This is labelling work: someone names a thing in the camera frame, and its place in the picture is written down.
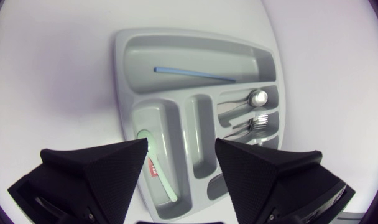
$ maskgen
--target spoon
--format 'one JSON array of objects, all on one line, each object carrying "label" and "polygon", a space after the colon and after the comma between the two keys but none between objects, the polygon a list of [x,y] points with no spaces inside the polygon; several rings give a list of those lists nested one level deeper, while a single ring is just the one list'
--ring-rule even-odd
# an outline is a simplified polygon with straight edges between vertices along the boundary
[{"label": "spoon", "polygon": [[226,113],[239,106],[246,105],[246,104],[253,107],[264,106],[267,101],[268,101],[268,94],[263,90],[256,90],[256,91],[252,91],[250,95],[247,97],[247,99],[244,101],[226,102],[226,103],[220,103],[216,105],[217,113],[218,114]]}]

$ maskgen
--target cutlery tray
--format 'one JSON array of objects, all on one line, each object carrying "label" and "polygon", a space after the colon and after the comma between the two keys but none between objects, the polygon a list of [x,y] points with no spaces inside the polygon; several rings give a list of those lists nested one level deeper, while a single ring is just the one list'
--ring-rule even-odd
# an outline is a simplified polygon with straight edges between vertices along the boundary
[{"label": "cutlery tray", "polygon": [[[172,222],[228,194],[214,143],[233,127],[268,114],[262,132],[235,141],[281,146],[282,74],[276,72],[273,53],[263,46],[189,30],[123,30],[116,37],[115,66],[125,140],[136,139],[143,129],[152,133],[157,159],[178,197],[170,201],[147,158],[138,183],[155,222]],[[210,73],[236,82],[155,73],[154,67]],[[264,106],[243,105],[218,114],[217,104],[245,100],[254,90],[268,94]]]}]

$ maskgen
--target white backdrop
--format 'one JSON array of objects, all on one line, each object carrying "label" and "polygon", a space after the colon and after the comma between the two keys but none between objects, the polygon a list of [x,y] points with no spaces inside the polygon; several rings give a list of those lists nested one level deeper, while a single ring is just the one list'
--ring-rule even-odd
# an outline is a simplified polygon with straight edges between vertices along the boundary
[{"label": "white backdrop", "polygon": [[[365,212],[378,188],[378,21],[367,1],[264,2],[286,83],[283,149],[320,150]],[[113,70],[121,29],[195,29],[257,42],[259,1],[6,1],[0,12],[0,204],[43,148],[122,141]],[[134,192],[127,223],[150,220]],[[235,223],[229,197],[179,222]]]}]

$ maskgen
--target fork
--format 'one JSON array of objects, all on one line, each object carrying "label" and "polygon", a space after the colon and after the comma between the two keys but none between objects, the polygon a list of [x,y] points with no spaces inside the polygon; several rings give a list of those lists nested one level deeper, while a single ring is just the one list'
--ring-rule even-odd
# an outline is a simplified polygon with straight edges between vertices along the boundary
[{"label": "fork", "polygon": [[256,118],[252,118],[249,122],[234,128],[231,134],[224,137],[226,140],[235,140],[249,134],[251,131],[264,129],[267,127],[268,115],[263,114]]}]

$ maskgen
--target green utensil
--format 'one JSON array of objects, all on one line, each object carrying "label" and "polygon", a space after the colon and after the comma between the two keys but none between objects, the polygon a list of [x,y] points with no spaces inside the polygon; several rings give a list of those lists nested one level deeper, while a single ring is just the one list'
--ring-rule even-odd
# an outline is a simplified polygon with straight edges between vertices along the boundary
[{"label": "green utensil", "polygon": [[177,195],[175,194],[174,190],[172,189],[170,183],[168,182],[162,167],[157,160],[157,145],[156,140],[154,139],[152,133],[148,130],[141,130],[138,132],[137,139],[147,138],[147,156],[151,159],[154,168],[156,169],[157,175],[164,187],[165,192],[167,193],[168,197],[172,202],[176,202],[178,200]]}]

